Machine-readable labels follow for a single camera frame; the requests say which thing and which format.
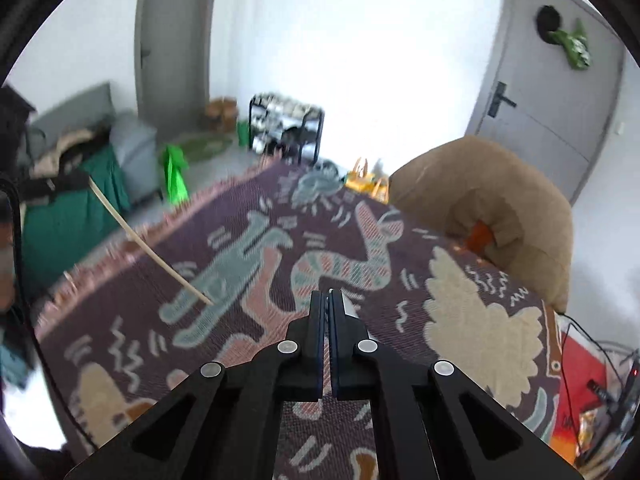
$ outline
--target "orange object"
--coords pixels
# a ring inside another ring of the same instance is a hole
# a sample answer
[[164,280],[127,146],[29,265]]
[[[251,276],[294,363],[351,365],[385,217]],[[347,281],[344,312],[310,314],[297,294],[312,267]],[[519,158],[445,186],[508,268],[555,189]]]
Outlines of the orange object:
[[382,202],[383,204],[389,203],[389,177],[381,176],[376,179],[373,173],[369,173],[369,162],[364,159],[364,165],[361,164],[362,158],[356,160],[356,164],[349,173],[347,173],[347,180],[345,181],[345,187],[353,189],[354,191],[362,194],[367,194],[372,199]]
[[478,256],[484,256],[484,248],[494,241],[494,234],[487,224],[478,220],[465,240],[466,248]]

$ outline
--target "black cable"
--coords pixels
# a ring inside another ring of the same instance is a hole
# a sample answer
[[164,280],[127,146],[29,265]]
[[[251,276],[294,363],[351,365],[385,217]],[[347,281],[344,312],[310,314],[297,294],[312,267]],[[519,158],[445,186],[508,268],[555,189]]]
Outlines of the black cable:
[[627,361],[629,361],[629,359],[631,359],[632,357],[637,356],[637,355],[638,355],[638,352],[639,352],[638,350],[634,350],[633,352],[631,352],[631,354],[629,354],[629,355],[628,355],[628,356],[626,356],[624,359],[622,359],[622,361],[620,361],[620,364],[624,364],[624,363],[626,363]]
[[623,350],[622,348],[605,348],[604,351],[607,354],[617,354],[619,356],[629,356],[629,355],[633,355],[636,350],[630,351],[630,350]]
[[575,433],[575,443],[578,446],[578,456],[582,455],[582,446],[580,445],[580,432],[578,431],[578,428],[575,425],[574,422],[574,407],[571,405],[571,395],[569,394],[569,386],[566,383],[566,376],[564,374],[564,345],[566,343],[566,340],[569,339],[569,330],[571,330],[571,327],[575,326],[571,323],[569,323],[569,326],[566,329],[566,333],[564,335],[564,339],[562,340],[562,347],[560,349],[561,351],[561,356],[560,356],[560,373],[562,374],[562,382],[564,383],[564,390],[566,392],[566,403],[569,407],[569,418],[571,418],[571,426],[572,428],[574,428],[574,433]]
[[622,382],[622,378],[620,377],[618,370],[616,370],[616,367],[613,365],[613,361],[609,357],[609,354],[607,354],[605,349],[602,347],[602,345],[598,343],[593,337],[591,337],[589,333],[585,329],[583,329],[580,323],[578,323],[573,317],[568,316],[567,314],[560,314],[560,316],[563,316],[567,318],[569,321],[572,321],[576,326],[576,328],[578,328],[580,332],[582,332],[585,336],[587,336],[587,339],[589,339],[589,341],[591,341],[594,345],[598,347],[598,349],[602,352],[604,357],[606,357],[607,361],[609,361],[609,364],[611,365],[611,369],[613,370],[613,373],[615,373],[616,377],[618,378],[618,381],[620,382],[620,387],[621,388],[624,387],[625,383]]
[[598,341],[598,343],[600,343],[603,346],[614,346],[617,347],[621,350],[624,350],[627,353],[633,352],[634,349],[631,348],[631,346],[628,345],[623,345],[622,343],[617,343],[615,341]]
[[0,175],[0,190],[4,191],[9,199],[11,205],[11,211],[13,215],[14,222],[14,267],[15,267],[15,281],[17,283],[16,287],[16,295],[15,302],[20,307],[22,311],[23,326],[27,331],[33,347],[36,351],[36,355],[40,360],[40,364],[42,365],[42,371],[44,372],[45,377],[49,383],[49,386],[53,390],[54,395],[58,398],[60,405],[62,406],[65,415],[68,416],[69,420],[76,428],[76,431],[80,433],[82,437],[89,443],[89,445],[93,448],[94,451],[98,451],[98,446],[96,446],[95,442],[91,439],[91,437],[87,434],[84,428],[80,425],[80,423],[76,420],[69,409],[69,406],[65,402],[65,398],[60,392],[56,381],[53,378],[53,373],[49,368],[49,364],[44,357],[44,353],[42,352],[42,348],[40,347],[40,342],[36,337],[35,330],[33,328],[33,323],[31,322],[31,316],[29,313],[29,306],[25,301],[24,294],[24,283],[22,281],[22,228],[20,224],[20,198],[18,196],[18,191],[15,187],[15,184],[7,179],[7,177]]

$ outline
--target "door frame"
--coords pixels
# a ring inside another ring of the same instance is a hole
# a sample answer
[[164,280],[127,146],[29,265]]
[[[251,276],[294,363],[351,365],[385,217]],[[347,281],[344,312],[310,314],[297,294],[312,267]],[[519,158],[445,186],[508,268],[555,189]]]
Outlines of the door frame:
[[[202,108],[204,111],[204,107],[209,103],[210,95],[209,95],[209,63],[210,63],[210,54],[211,54],[211,24],[213,19],[213,4],[214,0],[207,0],[207,11],[205,20],[205,30],[204,30],[204,95],[202,97]],[[136,101],[138,102],[138,115],[144,118],[145,115],[145,107],[144,107],[144,92],[142,85],[142,60],[140,58],[140,44],[141,44],[141,36],[142,36],[142,15],[143,15],[143,7],[145,5],[145,0],[138,0],[136,4],[136,24],[134,29],[134,37],[133,37],[133,62],[134,62],[134,72],[136,77]]]
[[[625,44],[622,40],[620,40],[619,36],[613,30],[613,28],[607,23],[607,21],[602,17],[602,15],[593,7],[591,7],[588,3],[583,0],[571,0],[574,4],[578,5],[585,12],[588,12],[591,16],[593,16],[596,20],[598,20],[601,24],[603,24],[607,30],[609,30],[618,40],[620,41],[620,46],[622,48],[622,54],[620,56],[620,65],[618,67],[618,81],[616,83],[616,89],[614,90],[615,95],[613,96],[613,101],[611,103],[611,109],[609,110],[609,114],[607,115],[607,119],[604,124],[604,130],[600,135],[600,140],[598,142],[598,146],[589,163],[589,167],[584,172],[584,175],[576,188],[574,195],[572,196],[569,202],[571,205],[575,204],[575,201],[578,199],[580,192],[584,189],[585,184],[587,183],[591,173],[593,173],[593,168],[595,167],[597,161],[600,158],[600,154],[602,153],[602,149],[607,139],[610,136],[612,130],[612,120],[615,115],[615,112],[618,108],[618,101],[620,98],[620,87],[622,82],[622,75],[625,66]],[[489,58],[489,63],[487,65],[486,72],[484,73],[484,79],[482,80],[482,84],[480,86],[480,91],[478,94],[478,100],[476,101],[476,105],[474,106],[474,110],[471,113],[471,118],[469,119],[469,124],[466,128],[465,135],[477,135],[480,131],[480,126],[482,125],[482,120],[486,116],[491,97],[494,95],[495,87],[498,84],[498,70],[500,70],[500,66],[502,64],[502,58],[504,57],[504,53],[507,47],[507,37],[510,31],[511,24],[511,16],[513,14],[513,6],[515,0],[502,0],[502,10],[500,12],[500,22],[498,22],[498,29],[495,33],[494,46],[492,47],[491,56]]]

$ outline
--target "purple blanket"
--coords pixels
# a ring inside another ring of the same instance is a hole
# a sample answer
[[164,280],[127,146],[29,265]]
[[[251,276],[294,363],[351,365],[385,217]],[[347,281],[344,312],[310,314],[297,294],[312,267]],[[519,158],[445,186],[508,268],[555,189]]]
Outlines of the purple blanket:
[[[370,334],[423,364],[460,367],[548,440],[559,391],[554,314],[455,241],[319,172],[273,164],[212,188],[147,234],[205,306],[130,245],[79,269],[43,314],[63,395],[103,444],[204,362],[233,366],[284,338],[312,290],[340,288]],[[284,407],[274,477],[377,477],[369,405]],[[65,431],[76,455],[78,436]]]

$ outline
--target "white wall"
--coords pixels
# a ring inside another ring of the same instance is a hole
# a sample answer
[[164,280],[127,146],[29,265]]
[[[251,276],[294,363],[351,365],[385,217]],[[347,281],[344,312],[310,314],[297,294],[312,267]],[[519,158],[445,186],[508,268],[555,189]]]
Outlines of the white wall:
[[[327,112],[321,153],[392,172],[463,135],[502,0],[215,0],[210,93],[247,103],[277,90]],[[106,79],[136,108],[137,0],[65,0],[9,81],[40,111]],[[640,70],[628,60],[614,124],[574,207],[569,313],[598,338],[640,342]]]
[[574,206],[568,313],[594,337],[635,347],[640,346],[640,68],[630,54],[625,63],[612,133]]
[[224,10],[232,28],[212,61],[212,94],[244,103],[273,89],[322,105],[322,156],[381,158],[392,172],[464,134],[501,3],[216,0],[214,24]]
[[117,109],[136,105],[137,0],[64,0],[24,49],[8,82],[42,113],[111,80]]

